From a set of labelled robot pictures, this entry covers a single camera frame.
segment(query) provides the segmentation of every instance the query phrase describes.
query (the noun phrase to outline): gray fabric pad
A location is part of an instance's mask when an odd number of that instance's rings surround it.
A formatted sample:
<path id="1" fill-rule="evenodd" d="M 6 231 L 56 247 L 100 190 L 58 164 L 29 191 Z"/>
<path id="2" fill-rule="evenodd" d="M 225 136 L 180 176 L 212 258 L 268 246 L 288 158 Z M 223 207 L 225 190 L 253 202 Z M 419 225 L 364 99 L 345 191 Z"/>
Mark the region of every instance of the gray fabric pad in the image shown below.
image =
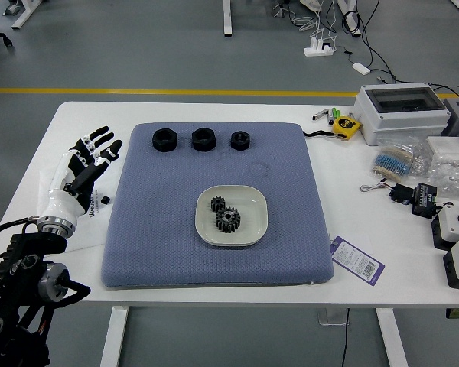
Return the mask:
<path id="1" fill-rule="evenodd" d="M 200 127 L 214 130 L 212 151 L 191 147 Z M 153 148 L 160 128 L 177 132 L 174 151 Z M 236 131 L 250 134 L 249 149 L 231 148 Z M 197 199 L 216 185 L 251 186 L 264 195 L 269 227 L 256 244 L 223 248 L 198 235 Z M 113 205 L 102 266 L 107 287 L 309 284 L 334 273 L 308 149 L 296 124 L 137 125 Z"/>

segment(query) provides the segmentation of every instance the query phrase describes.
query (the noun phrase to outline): purple label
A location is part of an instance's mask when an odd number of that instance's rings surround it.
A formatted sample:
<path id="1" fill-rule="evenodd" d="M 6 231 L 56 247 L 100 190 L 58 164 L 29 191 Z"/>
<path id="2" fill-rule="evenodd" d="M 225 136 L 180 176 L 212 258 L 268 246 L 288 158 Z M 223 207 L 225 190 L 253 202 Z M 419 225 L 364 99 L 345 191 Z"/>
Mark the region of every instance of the purple label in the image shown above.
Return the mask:
<path id="1" fill-rule="evenodd" d="M 331 258 L 366 283 L 374 286 L 384 270 L 384 264 L 342 239 L 336 237 L 330 245 Z"/>

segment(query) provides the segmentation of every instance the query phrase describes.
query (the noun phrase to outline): white plate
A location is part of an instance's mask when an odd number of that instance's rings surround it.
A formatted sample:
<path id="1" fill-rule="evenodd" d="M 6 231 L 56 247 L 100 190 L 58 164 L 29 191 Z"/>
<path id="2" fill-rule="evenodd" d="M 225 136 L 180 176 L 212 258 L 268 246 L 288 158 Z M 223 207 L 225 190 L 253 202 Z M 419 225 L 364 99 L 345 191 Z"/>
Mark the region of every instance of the white plate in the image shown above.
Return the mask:
<path id="1" fill-rule="evenodd" d="M 235 232 L 223 233 L 216 227 L 216 214 L 211 200 L 222 196 L 226 206 L 235 208 L 241 223 Z M 250 186 L 213 186 L 197 199 L 196 230 L 207 243 L 215 246 L 250 246 L 259 241 L 267 230 L 267 202 L 260 191 Z"/>

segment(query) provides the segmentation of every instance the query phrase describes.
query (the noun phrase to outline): gear teeth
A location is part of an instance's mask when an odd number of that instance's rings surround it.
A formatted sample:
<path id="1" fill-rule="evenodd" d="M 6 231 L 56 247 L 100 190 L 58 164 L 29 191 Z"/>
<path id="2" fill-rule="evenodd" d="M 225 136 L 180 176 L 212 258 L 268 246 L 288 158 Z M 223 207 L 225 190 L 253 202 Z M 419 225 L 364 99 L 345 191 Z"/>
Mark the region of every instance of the gear teeth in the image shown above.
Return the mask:
<path id="1" fill-rule="evenodd" d="M 216 213 L 216 226 L 223 233 L 235 232 L 241 223 L 241 215 L 235 208 L 222 208 Z"/>
<path id="2" fill-rule="evenodd" d="M 221 197 L 221 196 L 215 196 L 212 200 L 211 200 L 211 209 L 213 212 L 217 212 L 219 211 L 220 209 L 223 209 L 226 207 L 226 202 L 224 201 L 224 197 Z"/>

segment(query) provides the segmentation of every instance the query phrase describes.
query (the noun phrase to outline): white power adapter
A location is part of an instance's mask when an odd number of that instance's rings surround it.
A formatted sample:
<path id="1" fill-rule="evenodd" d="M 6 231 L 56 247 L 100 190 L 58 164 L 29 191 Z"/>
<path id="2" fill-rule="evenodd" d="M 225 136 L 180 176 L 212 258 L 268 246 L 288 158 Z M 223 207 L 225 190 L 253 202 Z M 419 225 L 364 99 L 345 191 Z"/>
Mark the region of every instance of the white power adapter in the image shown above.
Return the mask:
<path id="1" fill-rule="evenodd" d="M 357 70 L 362 75 L 367 75 L 368 73 L 370 73 L 370 70 L 367 67 L 365 67 L 364 65 L 362 65 L 361 63 L 353 63 L 352 64 L 352 68 Z"/>

